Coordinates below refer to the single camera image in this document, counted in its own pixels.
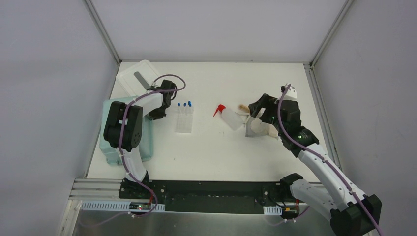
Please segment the tan test tube brush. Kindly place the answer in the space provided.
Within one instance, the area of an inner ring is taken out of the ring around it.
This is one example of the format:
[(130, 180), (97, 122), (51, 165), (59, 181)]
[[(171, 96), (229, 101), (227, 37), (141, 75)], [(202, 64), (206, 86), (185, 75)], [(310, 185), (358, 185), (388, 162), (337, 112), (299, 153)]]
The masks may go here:
[(243, 113), (250, 114), (250, 109), (248, 108), (248, 106), (245, 106), (243, 104), (239, 104), (238, 109)]

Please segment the red cap wash bottle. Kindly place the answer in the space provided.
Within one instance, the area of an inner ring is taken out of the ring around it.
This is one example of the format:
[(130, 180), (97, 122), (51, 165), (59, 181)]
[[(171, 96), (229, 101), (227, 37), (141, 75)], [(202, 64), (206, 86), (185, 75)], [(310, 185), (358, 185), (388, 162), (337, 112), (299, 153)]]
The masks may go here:
[(224, 120), (224, 122), (233, 130), (236, 131), (240, 129), (243, 126), (243, 120), (230, 108), (227, 108), (223, 104), (219, 104), (213, 114), (213, 117), (215, 117), (217, 114), (220, 114), (221, 118)]

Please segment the beige sponge block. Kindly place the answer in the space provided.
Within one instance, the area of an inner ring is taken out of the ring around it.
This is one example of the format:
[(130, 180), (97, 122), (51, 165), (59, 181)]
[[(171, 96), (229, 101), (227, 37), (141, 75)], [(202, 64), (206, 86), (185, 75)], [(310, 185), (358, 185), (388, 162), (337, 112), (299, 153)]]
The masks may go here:
[(273, 126), (270, 126), (269, 127), (268, 135), (270, 137), (273, 137), (273, 138), (278, 138), (279, 137), (277, 129), (275, 127), (273, 127)]

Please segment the teal storage bin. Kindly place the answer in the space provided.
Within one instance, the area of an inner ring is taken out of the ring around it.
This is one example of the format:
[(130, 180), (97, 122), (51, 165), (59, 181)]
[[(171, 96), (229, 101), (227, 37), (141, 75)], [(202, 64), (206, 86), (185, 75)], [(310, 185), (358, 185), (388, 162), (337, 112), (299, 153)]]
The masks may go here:
[[(137, 96), (132, 97), (123, 97), (105, 100), (103, 102), (102, 108), (102, 119), (100, 127), (100, 137), (99, 137), (99, 148), (101, 152), (106, 157), (107, 163), (109, 165), (121, 165), (121, 159), (117, 153), (117, 150), (114, 147), (111, 147), (108, 141), (104, 140), (104, 128), (107, 121), (110, 105), (114, 101), (120, 101), (128, 104), (130, 101), (133, 101)], [(148, 118), (148, 116), (143, 117), (142, 123), (142, 138), (135, 149), (138, 150), (143, 162), (149, 161), (153, 157), (154, 153), (154, 144), (153, 144), (153, 121)]]

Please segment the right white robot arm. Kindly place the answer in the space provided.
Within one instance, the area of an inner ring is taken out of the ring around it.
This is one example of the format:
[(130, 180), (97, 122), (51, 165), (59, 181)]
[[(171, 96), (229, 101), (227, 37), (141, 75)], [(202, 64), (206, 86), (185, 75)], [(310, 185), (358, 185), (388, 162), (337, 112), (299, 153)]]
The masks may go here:
[(382, 202), (357, 187), (327, 156), (318, 138), (302, 125), (301, 111), (295, 100), (263, 94), (248, 106), (256, 118), (273, 125), (283, 146), (307, 166), (325, 191), (312, 186), (297, 173), (280, 180), (279, 195), (290, 202), (294, 198), (307, 203), (326, 218), (337, 236), (362, 236), (372, 230), (382, 235), (379, 226)]

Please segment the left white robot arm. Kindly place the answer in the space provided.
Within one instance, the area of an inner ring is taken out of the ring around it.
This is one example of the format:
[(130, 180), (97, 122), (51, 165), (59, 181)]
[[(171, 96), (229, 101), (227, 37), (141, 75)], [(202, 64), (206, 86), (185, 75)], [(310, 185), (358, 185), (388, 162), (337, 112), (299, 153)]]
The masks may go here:
[(175, 95), (176, 84), (163, 80), (160, 86), (151, 86), (144, 98), (135, 101), (136, 97), (107, 100), (103, 104), (102, 141), (109, 144), (127, 167), (126, 178), (135, 181), (131, 192), (138, 199), (149, 195), (150, 186), (143, 179), (147, 170), (139, 151), (143, 136), (144, 118), (158, 120), (166, 116), (166, 109), (171, 105)]

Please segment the clear test tube rack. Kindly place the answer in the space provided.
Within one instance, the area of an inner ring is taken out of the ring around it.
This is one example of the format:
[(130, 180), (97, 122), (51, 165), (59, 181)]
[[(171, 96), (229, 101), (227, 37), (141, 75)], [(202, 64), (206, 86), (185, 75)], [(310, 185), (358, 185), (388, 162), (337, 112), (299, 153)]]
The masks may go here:
[(177, 116), (177, 122), (175, 126), (175, 132), (191, 134), (192, 126), (193, 126), (193, 115), (194, 115), (193, 107), (189, 108), (187, 105), (187, 107), (184, 108), (183, 104), (181, 105), (180, 108), (178, 107), (178, 116)]

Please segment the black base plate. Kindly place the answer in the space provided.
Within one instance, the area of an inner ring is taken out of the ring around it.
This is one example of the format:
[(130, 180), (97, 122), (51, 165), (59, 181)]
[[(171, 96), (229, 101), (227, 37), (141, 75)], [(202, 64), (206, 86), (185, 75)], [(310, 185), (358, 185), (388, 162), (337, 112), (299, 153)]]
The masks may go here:
[(121, 199), (152, 199), (166, 211), (226, 214), (263, 214), (265, 207), (295, 218), (300, 201), (278, 182), (144, 180), (143, 185), (123, 179)]

